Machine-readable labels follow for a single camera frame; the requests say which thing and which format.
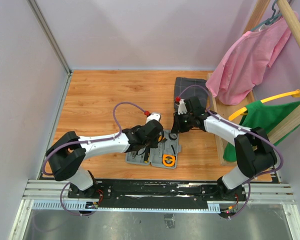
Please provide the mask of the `yellow tape measure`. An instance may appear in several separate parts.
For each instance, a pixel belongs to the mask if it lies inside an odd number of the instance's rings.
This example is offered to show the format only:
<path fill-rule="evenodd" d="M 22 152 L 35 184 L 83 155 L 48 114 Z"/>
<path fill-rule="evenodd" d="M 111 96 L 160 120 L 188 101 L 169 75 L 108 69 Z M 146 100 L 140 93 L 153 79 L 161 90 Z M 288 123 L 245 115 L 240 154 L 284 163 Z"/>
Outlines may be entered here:
<path fill-rule="evenodd" d="M 177 162 L 177 152 L 173 145 L 169 145 L 167 149 L 163 151 L 162 163 L 165 167 L 174 168 Z"/>

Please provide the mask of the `hex key set orange holder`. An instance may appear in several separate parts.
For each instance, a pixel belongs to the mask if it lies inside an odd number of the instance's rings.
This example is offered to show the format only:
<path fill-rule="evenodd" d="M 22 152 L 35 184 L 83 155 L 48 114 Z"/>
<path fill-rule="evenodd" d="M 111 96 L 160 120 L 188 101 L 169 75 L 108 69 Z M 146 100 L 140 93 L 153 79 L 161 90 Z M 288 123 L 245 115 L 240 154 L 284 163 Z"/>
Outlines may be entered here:
<path fill-rule="evenodd" d="M 161 135 L 161 136 L 158 138 L 158 142 L 160 143 L 164 138 L 165 138 L 165 137 Z"/>

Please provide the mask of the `grey plastic tool case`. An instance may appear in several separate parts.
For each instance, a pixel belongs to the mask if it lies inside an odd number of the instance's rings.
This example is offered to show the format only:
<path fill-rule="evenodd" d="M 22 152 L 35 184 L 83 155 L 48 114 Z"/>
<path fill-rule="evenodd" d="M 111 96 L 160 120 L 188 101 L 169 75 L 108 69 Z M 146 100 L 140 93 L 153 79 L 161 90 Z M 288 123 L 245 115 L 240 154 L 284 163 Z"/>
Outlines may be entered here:
<path fill-rule="evenodd" d="M 159 137 L 157 148 L 144 147 L 136 152 L 125 155 L 125 162 L 141 166 L 151 165 L 157 168 L 175 169 L 178 162 L 178 154 L 181 152 L 179 136 L 164 130 L 164 136 Z"/>

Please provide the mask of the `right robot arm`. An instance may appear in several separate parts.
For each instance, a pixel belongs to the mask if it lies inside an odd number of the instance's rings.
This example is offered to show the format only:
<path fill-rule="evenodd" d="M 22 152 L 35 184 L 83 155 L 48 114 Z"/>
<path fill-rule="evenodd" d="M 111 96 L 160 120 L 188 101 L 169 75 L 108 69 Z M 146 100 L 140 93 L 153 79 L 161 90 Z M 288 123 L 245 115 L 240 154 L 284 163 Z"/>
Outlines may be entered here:
<path fill-rule="evenodd" d="M 196 96 L 187 99 L 178 96 L 175 104 L 178 109 L 173 114 L 172 134 L 197 128 L 234 146 L 236 167 L 217 180 L 216 193 L 220 199 L 230 199 L 239 186 L 277 164 L 274 146 L 263 128 L 243 127 L 226 120 L 203 107 Z"/>

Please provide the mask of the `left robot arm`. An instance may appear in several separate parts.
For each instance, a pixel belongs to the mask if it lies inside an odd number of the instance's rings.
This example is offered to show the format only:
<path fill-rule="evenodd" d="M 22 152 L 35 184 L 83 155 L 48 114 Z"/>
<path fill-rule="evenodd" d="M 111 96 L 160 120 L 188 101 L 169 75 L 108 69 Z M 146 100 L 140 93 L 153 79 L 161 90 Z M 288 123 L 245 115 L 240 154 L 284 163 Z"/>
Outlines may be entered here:
<path fill-rule="evenodd" d="M 68 181 L 85 198 L 92 198 L 98 192 L 98 184 L 92 173 L 81 167 L 84 160 L 112 153 L 136 154 L 147 147 L 157 148 L 159 137 L 163 135 L 163 126 L 155 119 L 145 125 L 103 136 L 83 137 L 70 131 L 46 152 L 46 162 L 56 181 Z"/>

